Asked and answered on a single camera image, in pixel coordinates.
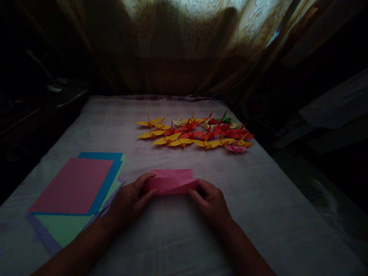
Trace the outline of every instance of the white fabric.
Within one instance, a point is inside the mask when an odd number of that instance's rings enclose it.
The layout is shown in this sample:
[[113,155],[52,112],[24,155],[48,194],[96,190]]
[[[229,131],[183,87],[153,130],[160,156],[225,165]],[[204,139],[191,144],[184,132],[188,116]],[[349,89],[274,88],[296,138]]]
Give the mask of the white fabric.
[[[0,275],[27,275],[48,260],[25,212],[71,157],[82,151],[124,152],[127,183],[150,169],[192,169],[219,187],[233,218],[280,275],[363,275],[365,267],[264,149],[235,155],[197,145],[168,148],[139,140],[135,121],[220,117],[222,102],[92,98],[80,117],[0,208]],[[185,195],[157,197],[119,236],[91,275],[231,275],[220,243]]]

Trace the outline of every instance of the purple paper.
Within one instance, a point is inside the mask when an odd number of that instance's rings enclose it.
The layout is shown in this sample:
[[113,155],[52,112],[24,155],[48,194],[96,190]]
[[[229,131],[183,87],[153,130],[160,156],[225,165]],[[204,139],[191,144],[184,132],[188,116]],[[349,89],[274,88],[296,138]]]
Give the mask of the purple paper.
[[35,216],[27,213],[26,219],[33,226],[37,236],[45,246],[46,251],[51,256],[54,256],[57,252],[59,252],[62,249],[61,246],[56,242],[56,240],[54,240],[54,238],[50,235],[47,229]]
[[[98,212],[94,215],[91,220],[87,223],[87,225],[82,229],[83,232],[92,222],[94,222],[99,216],[106,214],[108,209],[110,208],[110,204],[114,200],[116,194],[118,193],[119,189],[124,185],[125,180],[120,179],[119,182],[121,185],[115,190],[115,192],[109,197],[109,199],[105,202],[103,209],[101,212]],[[47,229],[42,225],[42,223],[33,215],[27,213],[26,219],[28,222],[33,226],[36,235],[39,237],[41,242],[43,243],[46,251],[51,255],[54,256],[57,252],[59,252],[62,247],[55,241],[53,236],[47,231]]]

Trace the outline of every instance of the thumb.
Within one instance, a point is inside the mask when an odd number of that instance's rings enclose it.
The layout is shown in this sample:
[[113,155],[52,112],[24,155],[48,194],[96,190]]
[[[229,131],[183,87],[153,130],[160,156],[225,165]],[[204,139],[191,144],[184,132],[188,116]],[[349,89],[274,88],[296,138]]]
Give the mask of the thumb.
[[153,189],[150,190],[147,194],[145,194],[136,204],[136,210],[140,211],[144,209],[154,198],[154,196],[157,194],[158,190]]
[[196,191],[196,190],[193,190],[193,189],[189,189],[188,190],[188,193],[189,195],[191,196],[192,200],[197,204],[197,205],[206,205],[207,204],[207,201],[205,201],[201,196],[200,194]]

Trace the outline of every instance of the folded pink paper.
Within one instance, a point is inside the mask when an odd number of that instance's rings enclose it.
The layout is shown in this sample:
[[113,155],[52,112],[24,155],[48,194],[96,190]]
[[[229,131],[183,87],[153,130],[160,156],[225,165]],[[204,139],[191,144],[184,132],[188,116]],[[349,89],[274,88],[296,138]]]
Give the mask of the folded pink paper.
[[146,181],[146,191],[157,189],[158,195],[186,194],[189,189],[198,187],[198,180],[193,179],[191,169],[186,170],[151,170],[154,178]]
[[71,158],[28,212],[87,214],[113,162]]

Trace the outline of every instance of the right hand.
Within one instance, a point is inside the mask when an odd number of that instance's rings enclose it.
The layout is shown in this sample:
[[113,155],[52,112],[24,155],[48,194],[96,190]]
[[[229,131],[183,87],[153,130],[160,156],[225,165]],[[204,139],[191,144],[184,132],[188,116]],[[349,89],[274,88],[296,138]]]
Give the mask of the right hand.
[[219,231],[226,231],[235,223],[227,208],[225,198],[220,189],[203,179],[199,186],[205,193],[204,198],[196,190],[189,189],[189,195],[201,210],[209,224]]

